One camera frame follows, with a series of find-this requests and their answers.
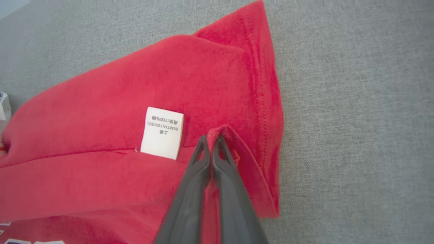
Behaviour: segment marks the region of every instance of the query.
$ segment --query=care label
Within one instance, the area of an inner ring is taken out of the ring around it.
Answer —
[[[176,160],[183,124],[181,113],[148,107],[140,151]]]

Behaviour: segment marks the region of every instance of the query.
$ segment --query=folded fabric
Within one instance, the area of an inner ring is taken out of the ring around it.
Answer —
[[[147,108],[184,114],[177,160],[141,153]],[[8,238],[151,243],[202,135],[223,134],[260,217],[279,216],[283,111],[262,2],[52,87],[4,131],[0,226]],[[218,190],[203,243],[219,243]]]

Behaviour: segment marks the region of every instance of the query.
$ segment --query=white label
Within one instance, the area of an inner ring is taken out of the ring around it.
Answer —
[[[140,151],[176,160],[183,123],[181,113],[148,107]]]
[[[63,241],[46,241],[46,242],[37,241],[33,244],[65,244],[65,243]]]
[[[8,121],[11,115],[9,97],[6,93],[0,92],[0,120]]]
[[[9,238],[4,244],[32,244],[32,242]]]

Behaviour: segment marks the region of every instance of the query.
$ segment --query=gray upholstery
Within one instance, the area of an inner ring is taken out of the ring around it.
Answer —
[[[0,90],[41,91],[238,5],[32,2],[0,20]],[[430,4],[266,3],[285,114],[272,244],[432,243]]]

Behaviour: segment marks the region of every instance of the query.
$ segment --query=seam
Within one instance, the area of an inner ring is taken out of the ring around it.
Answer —
[[[250,21],[250,18],[248,15],[246,15],[247,24],[249,27],[250,33],[253,32],[252,23]],[[259,151],[263,153],[263,156],[259,158],[259,167],[264,172],[265,167],[265,156],[266,156],[266,117],[265,117],[265,102],[264,102],[264,90],[263,90],[263,80],[262,80],[262,73],[260,68],[260,60],[259,60],[259,54],[258,49],[253,46],[252,41],[250,38],[247,39],[247,41],[250,44],[251,47],[251,53],[253,57],[254,67],[255,67],[255,74],[256,74],[256,85],[257,85],[257,100],[258,100],[258,112],[257,112],[257,119],[259,123],[259,138],[258,138],[258,145],[259,145]]]
[[[244,23],[243,17],[241,15],[238,15],[238,18],[240,19],[240,22],[241,22],[241,24],[243,26],[244,39],[249,44],[249,51],[250,51],[250,55],[251,55],[250,62],[254,66],[255,65],[255,60],[254,60],[254,57],[253,57],[253,47],[252,47],[252,44],[250,42],[249,37],[247,36],[247,27],[246,27],[246,24]],[[258,84],[257,84],[257,78],[256,78],[256,67],[254,67],[253,72],[252,72],[252,84],[253,84],[253,89],[254,89],[254,91],[253,91],[254,92],[254,96],[256,96],[257,102],[259,102],[258,97],[257,97]],[[259,121],[259,106],[256,103],[255,103],[255,106],[256,106],[257,109],[255,109],[254,113],[255,113],[256,121],[258,121],[258,131],[257,131],[257,134],[258,134],[258,143],[257,143],[257,145],[258,146],[257,146],[257,151],[259,152],[261,150],[261,148],[260,148],[260,134],[261,133],[260,133],[260,121]]]
[[[65,153],[65,154],[54,154],[54,155],[49,155],[49,156],[40,157],[40,158],[32,158],[32,159],[29,159],[27,161],[18,162],[16,164],[8,165],[5,167],[0,167],[0,168],[8,168],[8,167],[12,167],[15,165],[20,165],[20,164],[24,164],[24,163],[27,163],[30,161],[45,159],[45,158],[55,158],[55,157],[69,156],[69,155],[76,155],[76,154],[85,154],[85,153],[91,153],[91,152],[116,152],[116,151],[123,151],[123,150],[134,150],[134,148],[119,148],[119,149],[112,149],[112,150],[94,150],[94,151],[85,151],[85,152],[71,152],[71,153]]]

